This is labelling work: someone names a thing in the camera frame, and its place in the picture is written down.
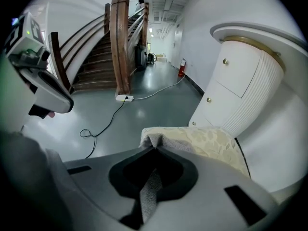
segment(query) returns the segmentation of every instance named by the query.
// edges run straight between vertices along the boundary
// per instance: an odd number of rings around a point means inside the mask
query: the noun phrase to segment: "white cable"
[[[173,86],[179,84],[184,78],[185,78],[185,75],[184,75],[184,77],[183,77],[178,83],[176,83],[176,84],[174,84],[174,85],[171,85],[171,86],[168,86],[168,87],[165,87],[165,88],[163,88],[163,89],[157,91],[156,93],[154,93],[154,94],[152,94],[152,95],[150,95],[150,96],[148,96],[148,97],[144,97],[144,98],[134,98],[133,100],[140,100],[140,99],[150,98],[150,97],[154,96],[155,94],[159,93],[160,91],[163,91],[164,89],[167,89],[167,88],[169,88],[169,87],[173,87]]]

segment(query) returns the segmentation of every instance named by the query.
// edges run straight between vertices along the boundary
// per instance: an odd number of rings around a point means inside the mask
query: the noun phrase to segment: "red fire extinguisher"
[[[180,70],[179,70],[179,77],[184,76],[184,70],[185,70],[185,66],[186,66],[186,60],[184,58],[182,58],[181,60],[181,66],[180,66]]]

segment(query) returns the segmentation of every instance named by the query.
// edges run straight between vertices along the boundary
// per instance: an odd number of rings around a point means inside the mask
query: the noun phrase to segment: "doorway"
[[[180,61],[181,61],[180,47],[181,47],[182,35],[183,35],[183,19],[181,19],[177,23],[174,35],[171,65],[176,68],[180,67]]]

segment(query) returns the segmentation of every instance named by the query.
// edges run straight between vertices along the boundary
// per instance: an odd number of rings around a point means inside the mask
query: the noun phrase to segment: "stair railing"
[[[112,0],[110,12],[110,39],[112,60],[115,70],[117,90],[119,94],[130,94],[130,74],[134,70],[135,46],[138,44],[140,35],[142,45],[146,46],[148,27],[149,4],[136,11],[128,18],[129,0]],[[128,21],[135,15],[141,16],[128,28]],[[142,20],[133,32],[134,27]]]
[[[84,28],[91,25],[92,23],[96,22],[95,25],[93,25],[89,30],[87,30],[81,37],[79,37],[75,43],[65,52],[63,53],[64,47],[72,41],[72,39],[76,38],[76,35],[81,32]],[[70,66],[73,59],[76,57],[78,52],[85,46],[85,44],[100,30],[104,28],[104,33],[106,34],[109,31],[109,24],[110,24],[110,4],[105,4],[105,13],[96,19],[90,21],[86,25],[84,25],[81,29],[79,29],[76,33],[74,33],[67,41],[64,42],[64,44],[60,47],[59,45],[59,38],[58,38],[58,32],[51,32],[50,34],[50,40],[49,40],[49,46],[51,50],[51,58],[54,63],[55,72],[57,77],[62,81],[63,85],[67,88],[67,90],[70,90],[71,84],[67,78],[66,71],[68,67]],[[92,32],[87,39],[76,49],[70,60],[67,62],[66,66],[64,66],[64,60],[67,58],[69,53],[76,48],[76,45],[85,38],[86,35],[88,35],[91,31],[93,31],[96,27],[101,25],[99,28],[97,28],[94,32]]]

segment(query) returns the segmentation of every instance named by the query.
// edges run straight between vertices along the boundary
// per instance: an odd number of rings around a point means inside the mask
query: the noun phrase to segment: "white cabinet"
[[[213,76],[189,126],[211,124],[235,138],[257,118],[282,78],[281,66],[267,52],[242,42],[223,42]]]
[[[261,50],[236,41],[222,44],[213,78],[240,98],[251,82]]]

